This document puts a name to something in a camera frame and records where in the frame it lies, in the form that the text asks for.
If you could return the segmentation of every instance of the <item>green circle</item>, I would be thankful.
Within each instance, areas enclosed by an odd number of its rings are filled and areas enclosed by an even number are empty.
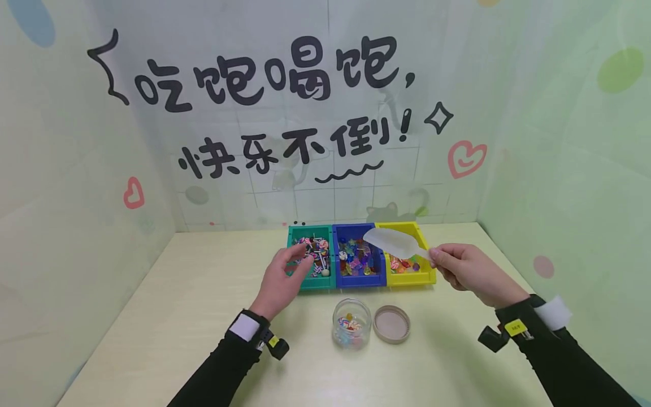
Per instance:
[[[622,49],[603,62],[597,74],[597,84],[606,93],[623,92],[642,76],[643,70],[642,52],[635,47]]]
[[[191,186],[186,189],[186,198],[195,205],[203,205],[208,202],[208,192],[200,186]]]

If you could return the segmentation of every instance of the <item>green wall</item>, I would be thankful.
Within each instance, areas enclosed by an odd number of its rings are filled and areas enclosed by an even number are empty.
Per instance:
[[[651,399],[651,2],[541,3],[478,218],[539,294],[562,296],[584,348]]]

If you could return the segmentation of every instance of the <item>light yellow table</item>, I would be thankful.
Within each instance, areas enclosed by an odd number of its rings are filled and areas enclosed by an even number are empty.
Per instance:
[[[475,244],[525,288],[476,223],[421,225],[428,243]],[[59,407],[166,406],[253,301],[287,231],[182,233],[174,236],[97,347]],[[409,314],[411,335],[390,345],[372,334],[361,351],[332,342],[332,312],[354,297],[376,310]],[[494,354],[477,337],[497,325],[474,295],[442,278],[423,288],[332,290],[301,294],[272,324],[291,350],[267,350],[233,406],[549,406],[525,356],[510,343]]]

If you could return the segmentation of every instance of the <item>black sleeve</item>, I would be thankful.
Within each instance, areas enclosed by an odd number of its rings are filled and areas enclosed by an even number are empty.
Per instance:
[[[227,331],[208,359],[197,369],[168,407],[228,406],[242,379],[261,351]]]
[[[640,407],[567,329],[550,331],[529,300],[495,313],[503,324],[519,318],[526,326],[527,331],[513,340],[527,356],[554,407]]]

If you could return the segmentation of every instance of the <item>jar lid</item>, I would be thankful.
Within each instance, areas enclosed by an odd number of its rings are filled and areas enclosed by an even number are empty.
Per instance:
[[[380,307],[373,317],[375,334],[386,343],[403,343],[409,336],[409,315],[395,305]]]

